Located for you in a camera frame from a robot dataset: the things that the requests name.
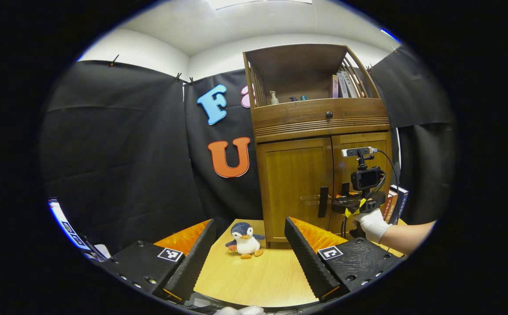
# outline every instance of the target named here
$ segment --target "small bottle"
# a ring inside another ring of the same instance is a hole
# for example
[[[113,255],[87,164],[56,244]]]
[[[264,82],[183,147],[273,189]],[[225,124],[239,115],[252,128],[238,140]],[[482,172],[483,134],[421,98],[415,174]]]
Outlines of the small bottle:
[[[271,105],[279,104],[279,100],[275,97],[275,91],[270,91]]]

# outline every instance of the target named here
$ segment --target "black curtain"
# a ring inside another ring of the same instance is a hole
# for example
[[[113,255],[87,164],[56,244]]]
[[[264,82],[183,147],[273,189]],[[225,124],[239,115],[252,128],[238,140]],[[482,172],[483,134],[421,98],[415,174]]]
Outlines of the black curtain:
[[[219,84],[226,87],[220,93],[226,100],[226,116],[208,124],[208,115],[198,98]],[[242,105],[243,88],[246,87],[244,70],[235,70],[202,78],[185,86],[186,131],[192,170],[200,198],[209,218],[218,223],[217,237],[234,219],[261,220],[262,201],[259,188],[256,148],[250,108]],[[207,146],[215,141],[226,141],[226,161],[229,167],[238,165],[238,150],[232,144],[236,138],[248,137],[248,171],[234,178],[224,178],[214,171],[213,160]]]
[[[426,64],[405,46],[374,65],[371,77],[388,111],[392,143],[399,133],[401,161],[393,146],[393,163],[400,186],[410,192],[402,220],[437,220],[448,208],[457,158],[448,96]]]
[[[206,220],[190,167],[182,81],[130,64],[75,63],[50,96],[39,155],[50,197],[115,254]]]

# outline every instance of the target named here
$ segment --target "clip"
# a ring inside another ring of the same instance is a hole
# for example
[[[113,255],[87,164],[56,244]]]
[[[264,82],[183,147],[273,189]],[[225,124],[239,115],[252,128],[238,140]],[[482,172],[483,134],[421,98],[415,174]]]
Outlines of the clip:
[[[110,63],[110,67],[114,65],[114,62],[116,62],[116,59],[118,59],[119,57],[119,54],[114,58],[114,60],[112,60],[112,62]]]

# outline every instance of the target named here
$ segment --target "human hand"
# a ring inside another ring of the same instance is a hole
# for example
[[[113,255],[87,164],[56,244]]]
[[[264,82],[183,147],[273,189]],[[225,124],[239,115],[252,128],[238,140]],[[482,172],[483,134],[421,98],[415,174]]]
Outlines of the human hand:
[[[354,215],[353,219],[361,223],[361,228],[366,234],[366,239],[378,244],[380,244],[382,235],[392,226],[392,224],[388,224],[384,221],[380,209],[365,214]]]
[[[263,309],[259,306],[252,305],[241,309],[234,309],[232,307],[224,307],[217,311],[214,315],[266,315]]]

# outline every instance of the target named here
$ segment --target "penguin's white belly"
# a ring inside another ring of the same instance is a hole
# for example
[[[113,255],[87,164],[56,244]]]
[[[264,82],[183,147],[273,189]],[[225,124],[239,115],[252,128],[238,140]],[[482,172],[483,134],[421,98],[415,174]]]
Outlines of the penguin's white belly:
[[[236,241],[236,251],[238,254],[252,254],[259,249],[259,241],[255,237],[250,237],[242,241]]]

